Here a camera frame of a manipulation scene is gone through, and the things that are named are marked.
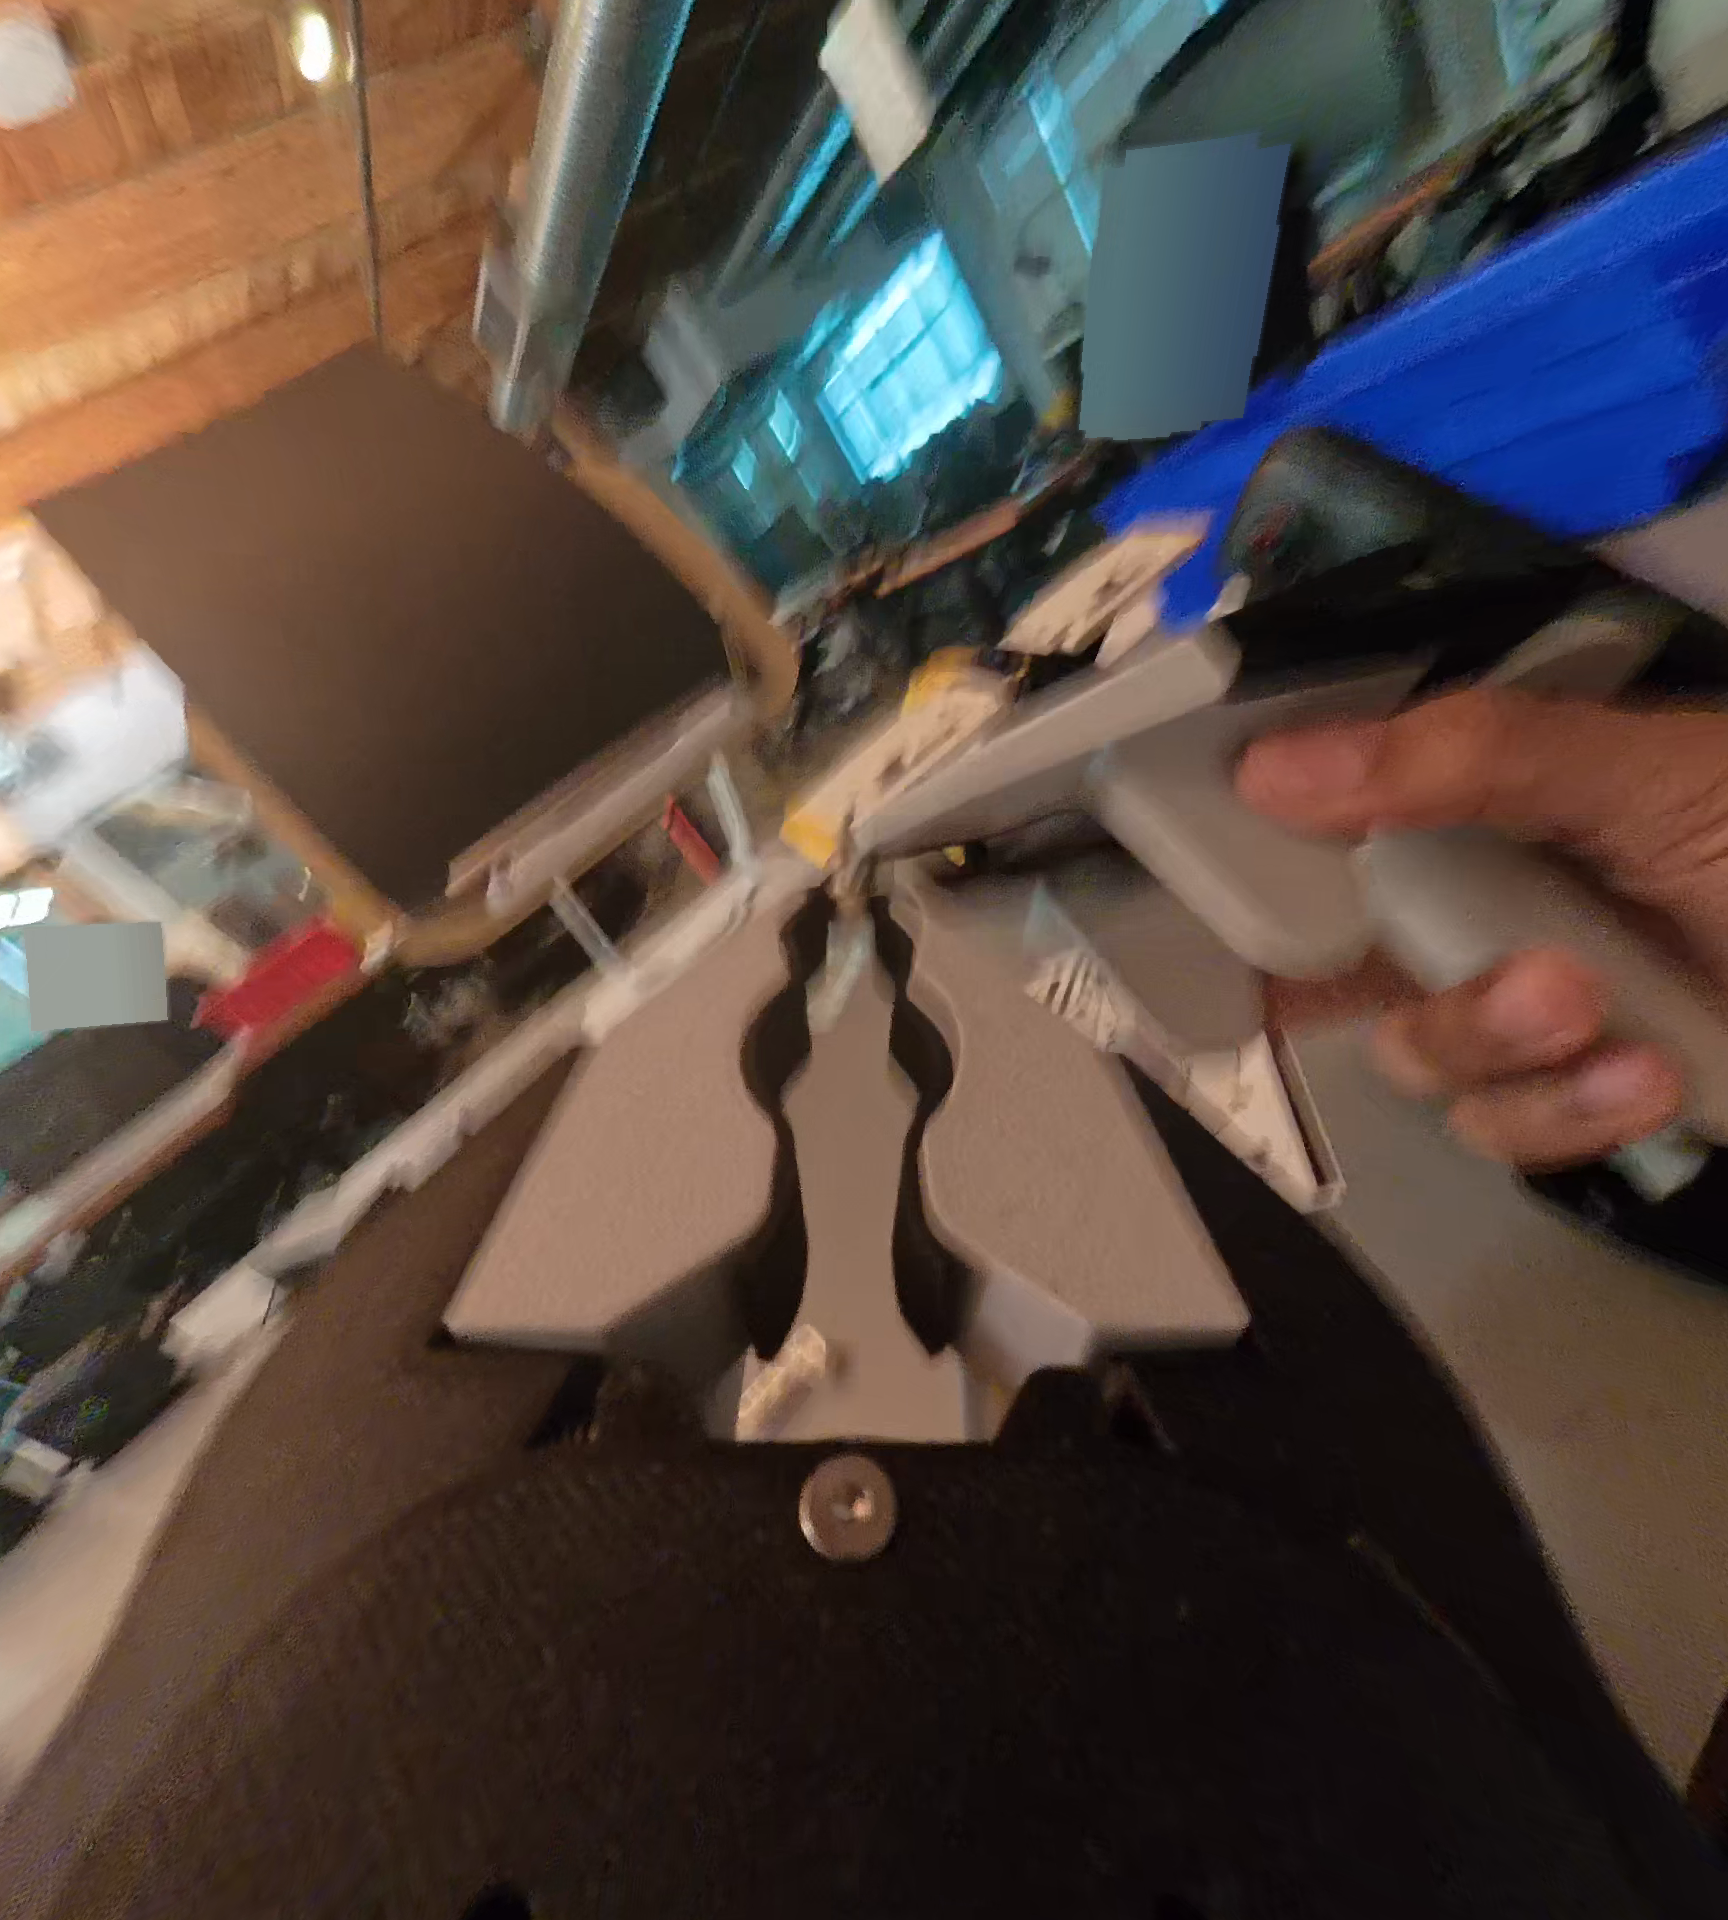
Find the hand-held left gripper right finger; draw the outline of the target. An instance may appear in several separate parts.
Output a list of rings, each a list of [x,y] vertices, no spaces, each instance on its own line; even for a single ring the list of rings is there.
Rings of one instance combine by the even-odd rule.
[[[873,934],[916,1095],[891,1267],[925,1351],[1235,1346],[1251,1309],[1120,1065],[916,899],[876,896]]]

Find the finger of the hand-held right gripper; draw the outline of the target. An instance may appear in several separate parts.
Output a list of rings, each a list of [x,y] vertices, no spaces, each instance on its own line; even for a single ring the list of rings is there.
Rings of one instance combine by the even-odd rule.
[[[1092,1044],[1237,1053],[1266,1028],[1258,974],[1107,841],[898,862],[925,909]]]
[[[989,843],[1071,811],[1095,757],[1217,706],[1238,662],[1225,629],[1199,629],[1021,699],[974,668],[898,711],[804,795],[804,860],[834,874],[852,855]]]

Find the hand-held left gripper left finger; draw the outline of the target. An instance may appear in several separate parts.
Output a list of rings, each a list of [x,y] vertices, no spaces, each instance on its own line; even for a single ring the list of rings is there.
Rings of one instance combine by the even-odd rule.
[[[773,1359],[804,1302],[785,1092],[825,900],[757,909],[579,1054],[445,1313],[457,1342]]]

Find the white lego model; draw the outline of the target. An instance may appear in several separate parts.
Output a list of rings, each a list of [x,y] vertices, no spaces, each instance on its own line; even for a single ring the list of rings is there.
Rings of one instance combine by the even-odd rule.
[[[472,1137],[512,1105],[541,1069],[576,1066],[647,1001],[702,955],[732,937],[757,909],[821,899],[822,872],[794,853],[747,857],[661,932],[599,965],[562,1010],[532,1020],[468,1069],[426,1116],[396,1131],[344,1175],[327,1196],[230,1267],[161,1336],[181,1377],[222,1368],[255,1331],[283,1311],[287,1284],[313,1261],[330,1256],[389,1194],[422,1187]],[[873,900],[916,900],[896,871],[891,892],[832,911],[825,956],[807,982],[811,1048],[783,1092],[796,1149],[807,1223],[807,1276],[798,1314],[774,1356],[572,1356],[641,1362],[698,1384],[719,1426],[741,1443],[956,1444],[997,1433],[1022,1384],[1043,1370],[1087,1368],[1108,1356],[958,1356],[928,1353],[901,1313],[892,1229],[901,1189],[901,1147],[916,1095],[892,1060],[892,985],[879,960]],[[1301,1212],[1333,1198],[1333,1163],[1307,1118],[1288,1059],[1263,1030],[1237,1053],[1162,1054],[1144,1041],[1100,1046],[1119,1069],[1138,1066],[1231,1154]]]

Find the person's right hand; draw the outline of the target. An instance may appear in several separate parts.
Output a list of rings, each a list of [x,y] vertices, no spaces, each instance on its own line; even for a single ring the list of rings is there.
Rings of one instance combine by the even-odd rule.
[[[1380,722],[1263,736],[1235,786],[1307,837],[1479,827],[1560,849],[1728,1002],[1728,712],[1479,686]],[[1613,1041],[1604,989],[1562,950],[1510,956],[1437,995],[1400,993],[1365,969],[1350,999],[1385,1010],[1386,1077],[1518,1172],[1608,1158],[1671,1124],[1684,1100],[1668,1050]]]

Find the blue plastic bin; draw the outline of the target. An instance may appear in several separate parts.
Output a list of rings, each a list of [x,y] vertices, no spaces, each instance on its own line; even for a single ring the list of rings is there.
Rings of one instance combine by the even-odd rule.
[[[1673,509],[1728,446],[1728,121],[1333,336],[1108,493],[1108,536],[1225,536],[1269,449],[1344,430],[1558,536]]]

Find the red plastic bin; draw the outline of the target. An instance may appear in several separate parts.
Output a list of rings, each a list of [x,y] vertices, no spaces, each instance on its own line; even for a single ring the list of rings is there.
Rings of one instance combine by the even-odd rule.
[[[252,955],[242,976],[207,991],[195,1030],[222,1044],[260,1044],[363,972],[365,950],[324,919],[298,925]]]

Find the white smoke detector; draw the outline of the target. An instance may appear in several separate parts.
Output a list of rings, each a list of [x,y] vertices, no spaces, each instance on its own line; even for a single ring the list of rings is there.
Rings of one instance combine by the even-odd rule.
[[[35,2],[0,4],[0,132],[24,132],[78,104],[74,59],[61,25]]]

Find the silver metal duct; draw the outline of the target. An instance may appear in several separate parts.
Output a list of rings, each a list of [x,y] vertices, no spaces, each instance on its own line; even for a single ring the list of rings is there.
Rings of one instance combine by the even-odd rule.
[[[537,433],[564,394],[691,13],[559,4],[522,190],[483,255],[472,311],[506,434]]]

